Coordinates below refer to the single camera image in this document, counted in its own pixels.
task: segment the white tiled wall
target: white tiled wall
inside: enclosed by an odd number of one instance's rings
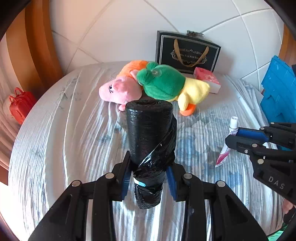
[[[98,62],[153,61],[157,30],[191,30],[222,47],[215,71],[257,89],[284,29],[264,0],[51,0],[51,25],[65,73]]]

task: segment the black plastic wrap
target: black plastic wrap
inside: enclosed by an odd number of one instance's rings
[[[128,140],[134,163],[135,196],[140,209],[160,203],[165,171],[175,160],[177,121],[163,100],[136,100],[126,105]]]

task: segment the tile grout line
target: tile grout line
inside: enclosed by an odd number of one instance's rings
[[[233,5],[235,6],[235,8],[237,9],[237,11],[239,12],[237,5],[234,3],[233,0],[231,0],[231,1],[232,1]],[[254,54],[255,63],[256,63],[257,80],[258,80],[258,89],[259,89],[259,86],[260,86],[260,84],[259,84],[259,71],[258,71],[258,62],[257,62],[257,57],[256,57],[256,53],[255,53],[254,44],[253,44],[253,41],[252,41],[252,38],[251,38],[251,36],[250,36],[250,32],[249,32],[249,30],[248,30],[248,27],[247,27],[247,25],[246,25],[245,20],[243,19],[242,16],[240,16],[240,17],[241,17],[241,19],[242,19],[242,21],[243,21],[243,23],[244,23],[244,26],[245,26],[245,28],[246,28],[246,30],[247,30],[247,33],[248,33],[248,36],[249,36],[249,39],[250,39],[250,42],[251,42],[251,45],[252,45],[253,54]]]
[[[259,67],[259,68],[258,68],[258,71],[259,71],[261,68],[263,68],[264,66],[268,65],[268,64],[270,64],[270,62],[268,62],[268,63],[266,63],[266,64],[262,65],[261,67]],[[245,75],[245,76],[244,76],[244,77],[242,77],[241,79],[243,79],[243,78],[245,78],[245,77],[247,77],[247,76],[249,76],[249,75],[251,75],[251,74],[255,73],[256,71],[257,71],[257,70],[254,70],[254,71],[252,71],[251,73],[249,73],[249,74]]]
[[[214,27],[216,27],[216,26],[218,26],[218,25],[220,25],[220,24],[222,24],[222,23],[225,23],[225,22],[229,21],[229,20],[233,20],[233,19],[235,19],[235,18],[238,18],[238,17],[244,16],[244,15],[249,14],[249,13],[260,12],[260,11],[264,11],[264,10],[271,10],[270,8],[263,8],[263,9],[252,10],[252,11],[245,12],[245,13],[243,13],[243,14],[240,14],[240,12],[238,11],[238,8],[237,8],[237,7],[236,7],[236,9],[237,9],[237,12],[238,12],[239,15],[234,16],[234,17],[231,17],[231,18],[228,18],[228,19],[226,19],[226,20],[223,20],[222,22],[219,22],[219,23],[217,23],[217,24],[215,24],[215,25],[213,25],[213,26],[211,26],[211,27],[209,27],[209,28],[203,30],[201,33],[204,33],[204,32],[206,32],[206,31],[208,31],[208,30],[210,30],[210,29],[212,29],[212,28],[214,28]]]
[[[238,17],[240,17],[240,15],[234,16],[234,17],[229,18],[229,19],[226,19],[226,20],[223,20],[222,22],[219,22],[219,23],[217,23],[217,24],[215,24],[215,25],[213,25],[213,26],[211,26],[211,27],[209,27],[209,28],[206,28],[205,30],[201,31],[201,33],[203,34],[204,32],[206,32],[206,31],[208,31],[208,30],[210,30],[210,29],[212,29],[212,28],[214,28],[214,27],[217,27],[217,26],[220,25],[220,24],[223,24],[223,23],[225,23],[225,22],[227,22],[227,21],[229,21],[229,20],[233,20],[233,19],[238,18]]]
[[[94,59],[95,61],[101,63],[101,61],[97,60],[91,53],[89,53],[88,51],[86,51],[85,49],[83,49],[82,47],[78,46],[78,44],[76,44],[75,42],[71,41],[70,39],[64,37],[63,35],[57,33],[56,31],[52,30],[53,33],[55,33],[56,35],[64,38],[65,40],[69,41],[71,44],[73,44],[77,49],[81,50],[82,52],[84,52],[86,55],[88,55],[89,57],[91,57],[92,59]]]
[[[173,29],[175,31],[177,31],[179,33],[179,30],[156,8],[154,7],[150,2],[148,2],[148,0],[143,0],[146,4],[148,4],[151,8],[153,8],[160,16],[162,16],[165,21],[168,22],[169,25],[171,25],[173,27]]]
[[[280,34],[280,32],[279,32],[279,26],[278,26],[278,24],[277,24],[276,17],[274,16],[274,13],[276,13],[276,11],[272,12],[272,16],[274,17],[274,21],[275,21],[275,23],[276,23],[276,28],[277,28],[278,33],[279,33],[279,39],[280,39],[280,41],[281,41],[281,43],[282,43],[282,42],[283,42],[283,39],[282,39],[281,34]]]
[[[72,63],[73,59],[74,59],[74,56],[75,54],[77,53],[77,50],[80,49],[80,45],[82,43],[82,41],[84,40],[84,38],[86,37],[86,35],[89,33],[89,31],[91,30],[91,28],[94,26],[94,24],[97,22],[97,20],[102,16],[102,14],[107,10],[107,8],[114,2],[115,0],[110,0],[99,12],[98,14],[95,16],[95,18],[92,20],[92,22],[89,24],[88,28],[86,29],[86,31],[83,33],[79,43],[78,43],[78,47],[67,67],[67,70],[66,72],[68,71],[69,67],[70,67],[70,64]]]

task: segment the blue plastic crate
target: blue plastic crate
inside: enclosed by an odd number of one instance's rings
[[[274,56],[262,81],[261,107],[269,122],[296,122],[296,78],[291,67]]]

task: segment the green cloth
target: green cloth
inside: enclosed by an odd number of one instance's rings
[[[184,87],[185,76],[169,65],[149,62],[145,69],[137,73],[140,85],[145,93],[160,100],[172,100]]]
[[[279,238],[279,236],[281,236],[281,234],[285,231],[286,227],[287,225],[283,223],[283,226],[280,230],[268,236],[268,240],[276,241]]]

